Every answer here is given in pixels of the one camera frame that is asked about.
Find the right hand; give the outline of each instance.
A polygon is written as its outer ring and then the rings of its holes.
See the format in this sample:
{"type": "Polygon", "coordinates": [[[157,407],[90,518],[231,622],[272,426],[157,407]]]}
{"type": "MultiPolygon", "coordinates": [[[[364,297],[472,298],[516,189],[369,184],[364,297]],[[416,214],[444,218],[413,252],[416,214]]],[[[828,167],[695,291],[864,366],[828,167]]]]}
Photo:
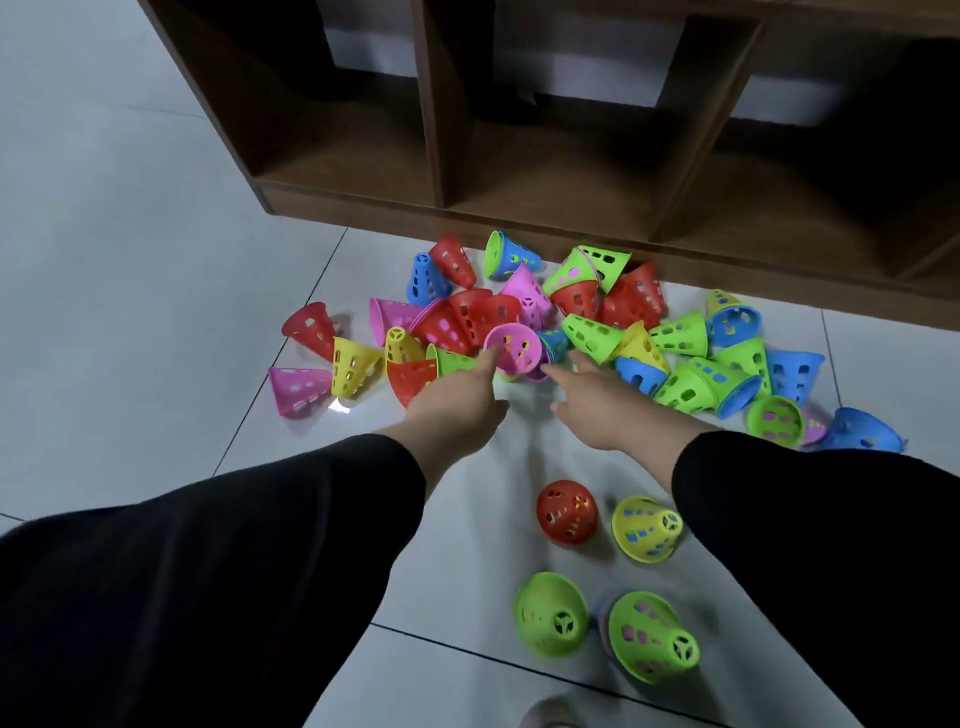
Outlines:
{"type": "Polygon", "coordinates": [[[556,364],[544,364],[543,371],[566,393],[553,411],[581,442],[596,449],[620,449],[628,445],[631,413],[649,406],[641,395],[612,370],[601,369],[582,352],[570,352],[576,372],[556,364]]]}

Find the pink plastic cup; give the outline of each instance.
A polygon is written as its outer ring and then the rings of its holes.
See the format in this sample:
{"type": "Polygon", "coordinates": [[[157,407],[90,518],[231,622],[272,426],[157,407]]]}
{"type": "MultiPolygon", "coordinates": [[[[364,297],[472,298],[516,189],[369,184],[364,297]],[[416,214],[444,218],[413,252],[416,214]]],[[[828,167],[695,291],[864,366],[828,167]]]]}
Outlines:
{"type": "Polygon", "coordinates": [[[530,327],[523,324],[503,324],[495,327],[483,343],[484,349],[497,344],[503,352],[496,360],[496,368],[507,376],[520,376],[533,372],[543,357],[543,343],[530,327]]]}

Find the black sleeve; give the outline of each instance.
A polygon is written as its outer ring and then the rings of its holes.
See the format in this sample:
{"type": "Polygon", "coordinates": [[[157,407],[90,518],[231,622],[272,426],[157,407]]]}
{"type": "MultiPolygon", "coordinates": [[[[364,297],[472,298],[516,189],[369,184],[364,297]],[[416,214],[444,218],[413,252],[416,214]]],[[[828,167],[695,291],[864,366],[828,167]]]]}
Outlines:
{"type": "Polygon", "coordinates": [[[0,725],[300,728],[425,483],[381,435],[0,539],[0,725]]]}
{"type": "Polygon", "coordinates": [[[952,652],[937,635],[956,547],[936,511],[958,485],[906,455],[725,431],[697,437],[673,472],[686,525],[867,728],[923,721],[943,699],[928,668],[952,652]]]}

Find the tile grout line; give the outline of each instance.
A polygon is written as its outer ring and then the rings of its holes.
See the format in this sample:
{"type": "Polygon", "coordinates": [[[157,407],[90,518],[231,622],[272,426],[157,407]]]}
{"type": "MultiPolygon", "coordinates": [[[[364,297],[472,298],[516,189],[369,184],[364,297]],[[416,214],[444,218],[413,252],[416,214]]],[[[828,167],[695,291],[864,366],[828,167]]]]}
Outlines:
{"type": "Polygon", "coordinates": [[[653,708],[657,711],[663,711],[664,713],[669,713],[674,716],[688,717],[691,720],[696,720],[699,723],[704,723],[705,725],[715,725],[719,728],[732,728],[732,726],[727,723],[719,723],[715,720],[710,720],[704,717],[692,716],[688,713],[681,713],[680,711],[675,711],[672,708],[663,708],[660,705],[655,705],[653,703],[648,703],[646,700],[640,700],[636,697],[630,697],[629,695],[623,695],[619,692],[614,692],[607,690],[606,688],[598,688],[595,685],[588,685],[587,683],[577,682],[576,680],[571,680],[568,677],[561,677],[560,675],[554,675],[550,672],[543,672],[542,670],[533,669],[532,667],[525,667],[524,665],[518,665],[517,663],[508,662],[507,660],[501,660],[498,657],[491,657],[490,655],[484,655],[480,652],[474,652],[473,650],[466,649],[465,647],[458,647],[455,644],[442,643],[439,640],[431,640],[429,637],[422,637],[421,635],[415,635],[412,632],[404,632],[402,629],[396,629],[395,627],[388,627],[384,624],[377,624],[375,621],[370,623],[371,627],[377,627],[378,629],[384,629],[387,632],[394,632],[398,635],[403,635],[404,637],[409,637],[413,640],[420,640],[421,642],[426,642],[430,644],[435,644],[439,647],[446,647],[447,649],[452,649],[457,652],[463,652],[465,655],[472,655],[473,657],[479,657],[481,660],[487,660],[492,663],[497,663],[498,665],[505,665],[507,667],[515,667],[516,669],[523,670],[524,672],[530,672],[534,675],[539,675],[540,677],[549,677],[553,680],[559,680],[562,683],[567,683],[568,685],[575,685],[578,688],[584,688],[585,690],[599,692],[608,697],[616,697],[621,700],[629,700],[632,703],[637,705],[645,705],[648,708],[653,708]]]}
{"type": "Polygon", "coordinates": [[[827,355],[830,357],[830,370],[833,372],[833,388],[837,393],[837,404],[843,406],[843,400],[840,399],[840,380],[837,378],[837,368],[833,364],[833,349],[830,348],[830,334],[827,331],[827,313],[823,308],[820,309],[820,320],[824,324],[824,338],[827,339],[827,355]]]}
{"type": "MultiPolygon", "coordinates": [[[[340,250],[340,244],[344,242],[344,238],[347,236],[347,231],[349,228],[344,228],[343,233],[340,235],[340,239],[337,241],[337,244],[333,248],[333,253],[330,254],[330,257],[326,260],[326,265],[324,269],[320,272],[320,276],[317,278],[317,282],[313,284],[313,288],[310,289],[310,293],[307,294],[306,301],[303,302],[303,305],[310,303],[310,299],[313,298],[313,294],[317,292],[317,286],[320,285],[321,279],[326,273],[326,269],[330,267],[330,261],[333,260],[333,257],[337,254],[337,251],[340,250]]],[[[287,340],[284,339],[283,343],[280,345],[279,350],[276,352],[274,361],[271,363],[271,367],[276,364],[276,361],[280,359],[280,355],[283,353],[283,348],[287,345],[287,340]]],[[[240,419],[240,424],[237,426],[236,430],[233,432],[233,436],[230,438],[230,441],[227,443],[227,449],[224,450],[224,454],[220,456],[220,462],[217,463],[217,467],[213,469],[213,476],[216,477],[217,472],[220,471],[220,467],[224,464],[224,460],[227,459],[227,453],[230,452],[230,448],[233,447],[233,441],[237,439],[237,435],[240,434],[240,428],[243,427],[243,423],[247,421],[247,415],[250,414],[250,411],[253,409],[253,405],[256,403],[256,398],[260,396],[260,392],[263,391],[263,385],[267,383],[267,378],[270,374],[266,374],[263,377],[263,380],[260,382],[260,386],[256,388],[256,394],[253,395],[253,399],[250,401],[250,406],[247,407],[247,411],[243,413],[243,417],[240,419]]]]}

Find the white tile floor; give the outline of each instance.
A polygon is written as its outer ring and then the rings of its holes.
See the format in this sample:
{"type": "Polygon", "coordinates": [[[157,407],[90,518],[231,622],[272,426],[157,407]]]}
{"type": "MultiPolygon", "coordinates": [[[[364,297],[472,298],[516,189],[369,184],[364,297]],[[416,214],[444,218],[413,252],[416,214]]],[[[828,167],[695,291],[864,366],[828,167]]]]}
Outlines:
{"type": "MultiPolygon", "coordinates": [[[[401,417],[385,381],[298,423],[277,417],[258,388],[278,352],[284,365],[318,365],[283,345],[288,312],[323,300],[349,335],[372,343],[367,298],[402,300],[411,257],[429,245],[262,214],[139,8],[71,8],[0,5],[0,533],[165,492],[209,476],[222,457],[220,472],[243,468],[401,417]]],[[[681,313],[703,292],[667,285],[666,295],[681,313]]],[[[754,303],[772,346],[832,354],[818,405],[874,412],[911,454],[960,473],[948,365],[960,334],[754,303]]],[[[583,551],[548,544],[531,504],[552,479],[582,480],[607,518],[618,497],[662,492],[558,426],[551,385],[497,388],[513,401],[510,419],[431,499],[381,626],[311,725],[509,728],[558,693],[595,726],[702,724],[642,703],[737,728],[855,724],[695,540],[643,569],[606,533],[583,551]],[[509,609],[539,569],[567,573],[590,599],[617,586],[668,596],[701,641],[702,668],[675,690],[639,692],[595,641],[565,661],[534,657],[509,609]]]]}

